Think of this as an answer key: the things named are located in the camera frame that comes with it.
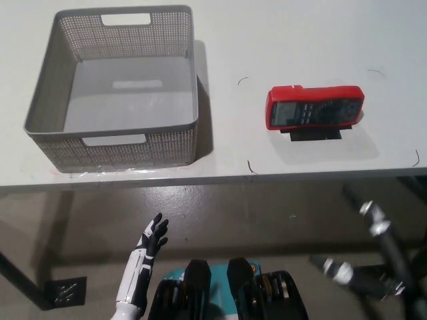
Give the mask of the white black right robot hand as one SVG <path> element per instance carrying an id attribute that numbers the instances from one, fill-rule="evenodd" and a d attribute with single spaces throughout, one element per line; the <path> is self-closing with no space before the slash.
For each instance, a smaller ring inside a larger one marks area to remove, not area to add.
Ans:
<path id="1" fill-rule="evenodd" d="M 385 267 L 392 273 L 392 279 L 383 281 L 365 268 L 352 267 L 331 257 L 311 256 L 310 263 L 335 284 L 361 296 L 383 299 L 395 295 L 402 289 L 409 295 L 418 292 L 418 283 L 412 272 L 410 260 L 392 228 L 389 220 L 374 201 L 363 201 L 348 186 L 343 187 L 346 199 L 363 217 L 369 234 L 380 244 Z"/>

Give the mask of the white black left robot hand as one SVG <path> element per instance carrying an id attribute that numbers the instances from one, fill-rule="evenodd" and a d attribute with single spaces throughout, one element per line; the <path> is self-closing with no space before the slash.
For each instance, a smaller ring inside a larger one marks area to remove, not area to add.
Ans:
<path id="1" fill-rule="evenodd" d="M 168 238 L 169 220 L 158 213 L 147 225 L 139 241 L 130 253 L 117 293 L 117 302 L 129 303 L 139 309 L 147 305 L 147 290 L 153 272 L 156 255 Z"/>

